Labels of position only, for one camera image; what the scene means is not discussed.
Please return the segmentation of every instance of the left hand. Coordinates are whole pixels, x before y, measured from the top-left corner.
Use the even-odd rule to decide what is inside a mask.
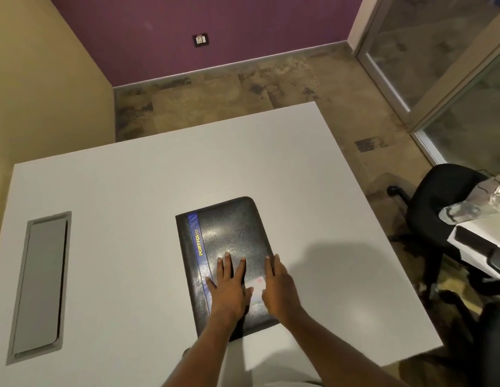
[[[241,285],[245,272],[246,260],[239,262],[234,278],[232,278],[232,260],[230,253],[225,253],[225,264],[223,259],[217,262],[217,286],[206,278],[208,290],[212,294],[211,318],[226,323],[231,331],[235,328],[237,321],[245,314],[246,306],[250,304],[253,288],[245,289]]]

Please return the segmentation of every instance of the wall outlet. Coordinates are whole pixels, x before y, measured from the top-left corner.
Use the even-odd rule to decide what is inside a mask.
[[[207,32],[204,32],[203,34],[193,35],[193,42],[195,47],[208,45]]]

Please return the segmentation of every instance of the blue stripe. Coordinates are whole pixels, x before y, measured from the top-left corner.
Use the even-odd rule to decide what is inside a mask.
[[[205,293],[205,299],[207,300],[208,313],[211,313],[212,307],[212,295],[208,290],[207,283],[205,279],[209,277],[212,279],[211,269],[208,265],[207,255],[205,253],[205,247],[203,247],[203,237],[201,235],[200,222],[198,220],[197,213],[191,213],[188,215],[190,235],[193,239],[193,248],[196,254],[196,261],[198,262],[198,268],[200,270],[201,282],[203,284],[203,292]]]

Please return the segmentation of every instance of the baseboard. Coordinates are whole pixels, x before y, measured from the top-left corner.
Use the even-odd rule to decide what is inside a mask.
[[[150,79],[150,80],[138,81],[136,83],[118,85],[117,87],[114,87],[114,91],[120,90],[120,89],[129,88],[129,87],[137,87],[137,86],[139,86],[141,84],[163,83],[166,80],[175,80],[176,78],[180,78],[180,77],[184,77],[184,76],[189,76],[189,75],[191,75],[193,73],[201,73],[201,72],[204,72],[204,71],[213,71],[215,69],[222,68],[222,67],[225,67],[225,66],[235,66],[235,65],[243,66],[243,65],[251,63],[251,62],[263,61],[263,60],[266,60],[266,59],[272,58],[272,57],[283,56],[283,55],[286,55],[286,54],[295,54],[295,53],[298,53],[298,52],[301,52],[301,51],[319,49],[319,48],[328,47],[328,46],[332,46],[332,45],[337,45],[339,43],[345,43],[345,42],[346,42],[346,40],[344,40],[344,41],[338,41],[338,42],[332,42],[332,43],[327,43],[325,45],[318,45],[318,46],[306,47],[306,48],[298,49],[298,50],[286,51],[286,52],[283,52],[283,53],[273,54],[271,56],[264,56],[264,57],[259,57],[259,58],[252,58],[251,60],[232,62],[230,64],[224,64],[224,65],[218,65],[218,66],[211,66],[211,67],[208,67],[208,68],[205,68],[205,69],[198,69],[198,70],[195,70],[195,71],[188,71],[188,72],[184,72],[184,73],[178,73],[176,75],[165,76],[165,77],[157,77],[157,78]]]

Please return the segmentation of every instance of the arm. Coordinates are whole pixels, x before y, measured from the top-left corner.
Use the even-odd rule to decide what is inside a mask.
[[[291,332],[324,386],[406,386],[305,312],[293,278],[278,255],[275,255],[273,269],[270,259],[266,258],[266,289],[262,299],[269,313]]]
[[[245,291],[241,286],[245,266],[246,261],[242,259],[232,278],[230,254],[225,254],[225,265],[218,258],[218,285],[215,286],[207,278],[207,286],[212,294],[211,315],[207,326],[196,343],[184,354],[163,387],[217,385],[230,334],[237,321],[243,317],[251,298],[252,288]]]

